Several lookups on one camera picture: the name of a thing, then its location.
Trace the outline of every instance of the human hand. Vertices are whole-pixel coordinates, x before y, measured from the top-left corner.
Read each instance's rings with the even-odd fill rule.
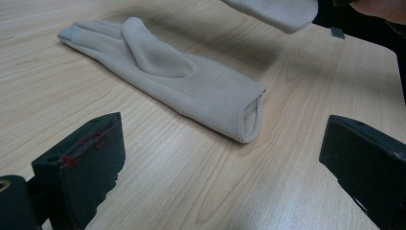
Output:
[[[357,0],[350,5],[365,15],[406,25],[406,0]]]

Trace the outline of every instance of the finger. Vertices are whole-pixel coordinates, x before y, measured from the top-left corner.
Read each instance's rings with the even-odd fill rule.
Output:
[[[86,30],[77,25],[73,25],[72,27],[61,31],[57,36],[64,42],[69,41],[75,45],[105,54],[109,53],[111,50],[122,47],[124,44],[123,40]]]
[[[88,31],[110,36],[116,39],[123,39],[123,25],[106,21],[81,21],[74,25]]]
[[[138,66],[161,77],[181,78],[194,70],[194,64],[182,53],[152,34],[139,18],[129,18],[123,36]]]

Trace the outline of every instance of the black clamp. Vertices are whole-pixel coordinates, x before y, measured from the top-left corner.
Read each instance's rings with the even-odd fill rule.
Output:
[[[120,113],[81,126],[36,158],[35,176],[0,177],[0,226],[8,230],[84,229],[116,185],[125,161]]]
[[[332,115],[319,161],[376,226],[406,229],[406,145],[371,126]]]

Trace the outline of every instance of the wood grain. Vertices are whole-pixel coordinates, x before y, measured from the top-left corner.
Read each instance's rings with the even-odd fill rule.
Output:
[[[56,38],[75,21],[130,16],[266,84],[260,136],[238,144]],[[122,113],[125,166],[87,229],[376,229],[318,162],[327,117],[406,142],[394,53],[315,25],[283,34],[217,0],[0,0],[0,57],[1,175],[30,179],[69,133]]]

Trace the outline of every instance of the beige glove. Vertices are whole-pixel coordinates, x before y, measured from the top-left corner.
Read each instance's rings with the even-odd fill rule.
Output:
[[[215,61],[180,53],[138,18],[123,25],[78,22],[58,37],[182,115],[241,143],[259,134],[264,85]]]
[[[292,34],[310,24],[317,15],[317,0],[221,0],[279,30]]]

